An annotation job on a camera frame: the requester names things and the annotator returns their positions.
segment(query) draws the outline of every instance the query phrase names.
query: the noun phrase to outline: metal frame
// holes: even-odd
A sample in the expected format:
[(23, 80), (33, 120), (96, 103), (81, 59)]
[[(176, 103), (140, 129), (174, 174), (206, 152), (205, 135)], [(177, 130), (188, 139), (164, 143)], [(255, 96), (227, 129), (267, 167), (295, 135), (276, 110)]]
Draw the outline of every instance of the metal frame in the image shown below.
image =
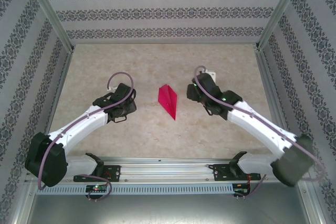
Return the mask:
[[(230, 159), (151, 159), (151, 158), (102, 158), (106, 165), (120, 165), (119, 184), (203, 184), (203, 183), (246, 183), (246, 180), (216, 182), (210, 164), (228, 164)], [(268, 176), (267, 182), (277, 182)], [(26, 183), (37, 183), (37, 178), (28, 173)], [(81, 184), (64, 178), (60, 184)]]
[[(273, 82), (271, 81), (271, 75), (269, 69), (266, 67), (266, 59), (264, 53), (258, 49), (257, 45), (254, 45), (254, 50), (257, 58), (259, 72), (261, 80), (264, 85), (267, 102), (269, 104), (272, 121), (279, 127), (287, 130), (286, 120), (283, 116), (279, 98), (276, 95), (276, 90)], [(318, 200), (316, 190), (313, 182), (300, 181), (298, 187), (301, 193), (303, 204), (305, 205), (306, 212), (311, 224), (313, 223), (327, 223), (320, 202)]]
[(67, 35), (65, 29), (63, 28), (63, 25), (59, 20), (56, 12), (54, 11), (50, 1), (49, 0), (37, 0), (37, 1), (40, 4), (47, 18), (49, 19), (51, 25), (55, 29), (58, 37), (62, 41), (62, 44), (65, 47), (67, 53), (69, 53), (73, 49), (73, 44), (71, 43), (70, 38)]
[(28, 222), (36, 191), (37, 185), (31, 182), (24, 183), (11, 223), (20, 224)]
[(55, 100), (54, 100), (54, 103), (53, 103), (52, 108), (51, 108), (51, 114), (50, 114), (50, 118), (49, 118), (49, 121), (48, 121), (48, 124), (47, 124), (47, 127), (46, 127), (46, 132), (45, 132), (46, 134), (50, 132), (51, 124), (53, 122), (52, 120), (54, 119), (56, 108), (57, 108), (57, 105), (58, 105), (58, 102), (59, 102), (59, 98), (61, 96), (62, 89), (63, 89), (64, 83), (65, 83), (65, 78), (66, 78), (66, 76), (68, 74), (68, 71), (69, 71), (72, 56), (74, 55), (72, 49), (68, 53), (70, 55), (67, 59), (67, 62), (65, 63), (65, 70), (63, 71), (62, 76), (60, 78), (60, 85), (58, 87), (57, 94), (55, 96)]
[[(36, 195), (88, 195), (87, 185), (56, 185), (37, 190)], [(107, 191), (93, 191), (91, 195), (105, 195)], [(111, 194), (115, 195), (197, 195), (234, 194), (233, 185), (218, 184), (120, 184), (113, 183)]]
[(269, 37), (271, 36), (275, 26), (277, 25), (280, 17), (282, 16), (289, 2), (290, 0), (280, 0), (277, 6), (275, 7), (267, 25), (264, 28), (264, 31), (262, 31), (260, 40), (258, 42), (259, 49), (264, 48), (265, 44), (267, 43)]

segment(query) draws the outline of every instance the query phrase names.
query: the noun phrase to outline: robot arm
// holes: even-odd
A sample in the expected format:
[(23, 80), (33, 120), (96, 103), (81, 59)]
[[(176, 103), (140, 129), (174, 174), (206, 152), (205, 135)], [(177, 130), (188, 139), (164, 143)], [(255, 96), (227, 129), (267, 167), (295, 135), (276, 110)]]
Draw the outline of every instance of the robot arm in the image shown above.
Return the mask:
[[(243, 173), (273, 173), (277, 179), (285, 185), (294, 186), (313, 165), (313, 160), (301, 150), (292, 146), (290, 142), (279, 136), (267, 125), (273, 126), (283, 135), (309, 152), (312, 152), (312, 140), (305, 135), (298, 137), (295, 134), (274, 125), (254, 111), (247, 102), (243, 101), (243, 99), (236, 93), (230, 90), (221, 92), (208, 73), (200, 73), (197, 76), (197, 79), (200, 85), (210, 95), (229, 105), (233, 105), (234, 109), (210, 99), (197, 86), (195, 79), (193, 79), (193, 84), (188, 85), (187, 97), (190, 100), (201, 103), (209, 115), (219, 115), (224, 120), (239, 125), (256, 139), (261, 141), (272, 152), (272, 154), (266, 155), (253, 155), (246, 152), (239, 153), (239, 155), (230, 162), (231, 173), (236, 177), (239, 177), (239, 175)], [(239, 109), (251, 112), (255, 116), (250, 116)], [(264, 123), (257, 120), (256, 116), (262, 119)]]
[[(114, 123), (123, 122), (127, 119), (128, 114), (136, 111), (136, 105), (134, 103), (136, 91), (133, 90), (132, 95), (121, 104), (94, 114), (92, 113), (121, 101), (121, 99), (123, 99), (129, 92), (130, 87), (121, 83), (114, 93), (110, 92), (103, 97), (96, 99), (84, 114), (66, 126), (51, 132), (48, 135), (41, 132), (37, 133), (31, 141), (25, 168), (37, 177), (42, 158), (48, 145), (60, 135), (61, 137), (50, 149), (46, 159), (42, 182), (51, 187), (58, 184), (64, 177), (72, 177), (78, 174), (93, 174), (100, 177), (103, 162), (96, 156), (90, 153), (81, 157), (67, 157), (67, 155), (73, 147), (97, 128), (102, 127), (111, 121)], [(87, 118), (76, 123), (77, 120), (83, 116), (86, 116)], [(61, 134), (64, 129), (71, 125), (72, 127), (67, 130), (65, 134)]]

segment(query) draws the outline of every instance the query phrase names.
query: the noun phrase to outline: patterned wallpaper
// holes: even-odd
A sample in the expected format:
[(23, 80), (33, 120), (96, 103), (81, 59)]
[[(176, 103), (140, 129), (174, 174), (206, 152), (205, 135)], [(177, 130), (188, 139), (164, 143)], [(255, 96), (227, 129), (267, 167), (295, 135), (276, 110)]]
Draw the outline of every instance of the patterned wallpaper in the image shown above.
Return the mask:
[(68, 54), (37, 0), (0, 0), (0, 30), (0, 223), (7, 223)]
[(279, 0), (50, 0), (73, 44), (257, 42)]
[(335, 0), (291, 0), (264, 48), (289, 129), (313, 139), (326, 167), (315, 186), (327, 223), (336, 223), (335, 15)]

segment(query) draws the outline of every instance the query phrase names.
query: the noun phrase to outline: black bracket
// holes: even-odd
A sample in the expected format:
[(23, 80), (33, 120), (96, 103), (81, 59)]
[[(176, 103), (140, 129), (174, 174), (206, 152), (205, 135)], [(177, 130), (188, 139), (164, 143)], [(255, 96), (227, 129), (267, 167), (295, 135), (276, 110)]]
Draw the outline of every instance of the black bracket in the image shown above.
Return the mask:
[[(230, 170), (229, 164), (214, 164), (208, 166), (213, 170), (215, 181), (238, 181), (248, 180), (248, 174), (242, 173), (239, 177), (236, 177)], [(261, 180), (259, 173), (251, 173), (251, 180)]]
[[(99, 177), (105, 178), (109, 182), (119, 182), (120, 170), (121, 170), (120, 165), (104, 165), (102, 169), (102, 174)], [(74, 176), (74, 182), (102, 182), (102, 181), (95, 178), (86, 178), (76, 175)]]
[(212, 116), (214, 114), (212, 111), (208, 110), (206, 106), (203, 106), (203, 108), (205, 108), (205, 111), (208, 113), (208, 115)]
[[(110, 92), (103, 97), (97, 98), (92, 105), (99, 106), (101, 108), (110, 106), (116, 102), (119, 102), (122, 98), (124, 98), (129, 92), (130, 87), (124, 83), (118, 85), (116, 91)], [(134, 102), (136, 95), (136, 90), (133, 89), (132, 94), (121, 104), (114, 106), (112, 108), (104, 110), (104, 112), (108, 115), (108, 123), (120, 123), (127, 120), (127, 115), (136, 111), (136, 105)]]
[(247, 196), (251, 192), (251, 185), (250, 184), (232, 184), (233, 191), (236, 194), (233, 194), (234, 197), (242, 197)]

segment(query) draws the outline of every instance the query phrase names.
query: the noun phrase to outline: enclosure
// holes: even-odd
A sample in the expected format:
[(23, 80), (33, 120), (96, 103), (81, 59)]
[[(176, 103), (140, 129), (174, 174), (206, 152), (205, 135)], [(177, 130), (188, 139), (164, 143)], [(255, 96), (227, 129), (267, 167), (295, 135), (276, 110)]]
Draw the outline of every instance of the enclosure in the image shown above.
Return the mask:
[[(70, 155), (92, 152), (125, 167), (162, 160), (183, 170), (240, 151), (269, 153), (239, 126), (187, 99), (198, 65), (277, 126), (311, 138), (324, 178), (286, 188), (270, 177), (255, 195), (258, 204), (247, 200), (244, 207), (221, 195), (115, 195), (106, 204), (118, 214), (99, 219), (104, 211), (96, 207), (81, 221), (227, 223), (250, 216), (256, 223), (335, 223), (335, 14), (336, 0), (0, 0), (1, 223), (41, 223), (57, 211), (64, 215), (55, 221), (76, 223), (72, 214), (92, 207), (77, 196), (37, 194), (24, 163), (32, 137), (78, 117), (107, 92), (114, 72), (134, 78), (137, 111), (96, 130)], [(119, 82), (128, 80), (118, 77), (113, 85)], [(158, 103), (164, 84), (177, 93), (176, 121)], [(309, 175), (318, 172), (314, 165)], [(65, 202), (78, 207), (66, 209)], [(141, 205), (142, 212), (129, 215)]]

